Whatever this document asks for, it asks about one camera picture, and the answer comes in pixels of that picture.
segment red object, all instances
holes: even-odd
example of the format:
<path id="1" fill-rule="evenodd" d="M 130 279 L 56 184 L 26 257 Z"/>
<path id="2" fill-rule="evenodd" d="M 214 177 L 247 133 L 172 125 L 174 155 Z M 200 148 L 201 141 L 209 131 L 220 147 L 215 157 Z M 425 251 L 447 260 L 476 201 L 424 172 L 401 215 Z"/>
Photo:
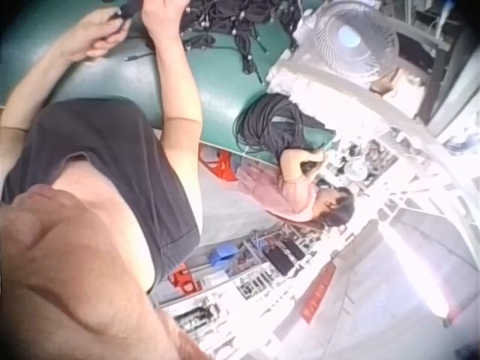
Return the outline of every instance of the red object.
<path id="1" fill-rule="evenodd" d="M 327 293 L 327 289 L 332 282 L 333 275 L 337 267 L 333 262 L 329 262 L 321 271 L 319 277 L 316 279 L 316 286 L 314 287 L 313 293 L 307 299 L 307 303 L 301 310 L 301 317 L 310 324 L 315 314 L 317 313 L 322 300 Z"/>
<path id="2" fill-rule="evenodd" d="M 218 160 L 214 161 L 205 161 L 199 156 L 200 163 L 210 170 L 210 173 L 226 182 L 236 182 L 237 178 L 230 166 L 231 160 L 232 154 L 226 150 L 220 150 L 218 153 Z"/>
<path id="3" fill-rule="evenodd" d="M 185 264 L 181 264 L 169 275 L 168 280 L 175 288 L 180 289 L 183 295 L 190 295 L 202 289 L 201 286 L 195 282 L 194 277 Z"/>

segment man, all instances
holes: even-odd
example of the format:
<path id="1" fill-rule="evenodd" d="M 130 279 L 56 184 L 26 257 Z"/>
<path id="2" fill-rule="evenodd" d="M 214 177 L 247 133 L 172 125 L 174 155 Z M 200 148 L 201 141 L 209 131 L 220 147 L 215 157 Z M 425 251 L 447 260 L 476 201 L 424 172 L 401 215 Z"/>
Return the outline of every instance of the man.
<path id="1" fill-rule="evenodd" d="M 205 359 L 148 291 L 197 246 L 202 113 L 179 37 L 188 0 L 144 0 L 163 133 L 127 100 L 41 109 L 74 63 L 130 23 L 90 13 L 10 95 L 1 117 L 0 351 L 14 359 Z"/>

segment coiled black cable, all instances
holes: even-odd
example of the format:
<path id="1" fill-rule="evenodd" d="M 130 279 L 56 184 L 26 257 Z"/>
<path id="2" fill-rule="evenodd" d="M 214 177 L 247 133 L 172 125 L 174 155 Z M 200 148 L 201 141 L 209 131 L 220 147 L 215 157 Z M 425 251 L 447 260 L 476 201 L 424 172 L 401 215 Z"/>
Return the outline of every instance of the coiled black cable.
<path id="1" fill-rule="evenodd" d="M 301 112 L 296 104 L 282 94 L 262 95 L 233 125 L 239 148 L 244 146 L 249 154 L 270 152 L 277 161 L 285 149 L 314 150 L 305 139 L 305 128 L 330 131 L 322 122 Z M 317 163 L 311 161 L 302 164 L 302 171 L 307 173 L 316 165 Z"/>
<path id="2" fill-rule="evenodd" d="M 185 51 L 195 49 L 234 50 L 234 47 L 214 46 L 215 39 L 212 34 L 233 36 L 236 49 L 241 56 L 244 73 L 247 75 L 255 73 L 259 81 L 263 83 L 251 54 L 251 39 L 259 45 L 264 53 L 268 53 L 260 41 L 257 25 L 278 18 L 284 31 L 290 36 L 290 47 L 293 48 L 296 45 L 293 40 L 293 32 L 296 30 L 300 16 L 298 0 L 190 0 L 190 4 L 181 18 L 180 34 L 184 39 Z M 125 61 L 130 62 L 155 53 L 155 45 L 149 39 L 147 31 L 144 31 L 142 36 L 151 52 L 128 56 Z"/>

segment red banner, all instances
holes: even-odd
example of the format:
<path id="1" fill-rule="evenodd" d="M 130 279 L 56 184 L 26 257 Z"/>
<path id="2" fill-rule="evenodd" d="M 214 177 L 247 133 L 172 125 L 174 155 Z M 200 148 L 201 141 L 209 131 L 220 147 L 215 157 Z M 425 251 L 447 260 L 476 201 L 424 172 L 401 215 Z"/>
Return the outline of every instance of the red banner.
<path id="1" fill-rule="evenodd" d="M 308 296 L 307 302 L 300 313 L 301 317 L 303 317 L 307 323 L 310 324 L 317 313 L 318 308 L 325 297 L 327 289 L 332 282 L 332 278 L 336 270 L 337 267 L 331 261 L 323 267 L 318 278 L 316 279 L 316 286 L 313 288 L 313 292 Z"/>

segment green workbench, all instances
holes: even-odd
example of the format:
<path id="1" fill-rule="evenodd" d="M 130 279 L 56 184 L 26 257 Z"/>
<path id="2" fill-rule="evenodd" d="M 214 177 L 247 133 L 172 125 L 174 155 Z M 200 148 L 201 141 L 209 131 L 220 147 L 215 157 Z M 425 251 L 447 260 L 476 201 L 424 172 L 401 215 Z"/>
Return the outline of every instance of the green workbench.
<path id="1" fill-rule="evenodd" d="M 117 0 L 109 5 L 119 6 L 122 3 Z M 30 1 L 4 29 L 0 105 L 5 105 L 12 88 L 60 34 L 89 11 L 103 6 L 106 5 L 101 0 Z M 135 28 L 140 26 L 137 16 L 130 34 L 134 35 Z M 259 72 L 265 77 L 290 40 L 276 22 L 261 25 L 258 30 L 268 54 L 254 41 L 252 53 Z M 216 46 L 234 47 L 233 39 L 219 35 Z M 132 38 L 114 49 L 108 58 L 78 64 L 58 84 L 52 101 L 68 98 L 129 98 L 143 109 L 153 127 L 160 128 L 160 94 L 154 57 L 124 61 L 127 56 L 148 52 L 144 40 Z M 255 74 L 247 76 L 242 72 L 240 56 L 233 50 L 193 50 L 187 55 L 202 98 L 205 121 L 202 141 L 243 154 L 245 151 L 238 147 L 233 134 L 233 122 L 254 98 L 265 92 L 266 86 L 260 84 Z M 308 137 L 314 145 L 319 145 L 329 143 L 332 135 L 316 130 Z M 254 157 L 271 160 L 261 154 Z"/>

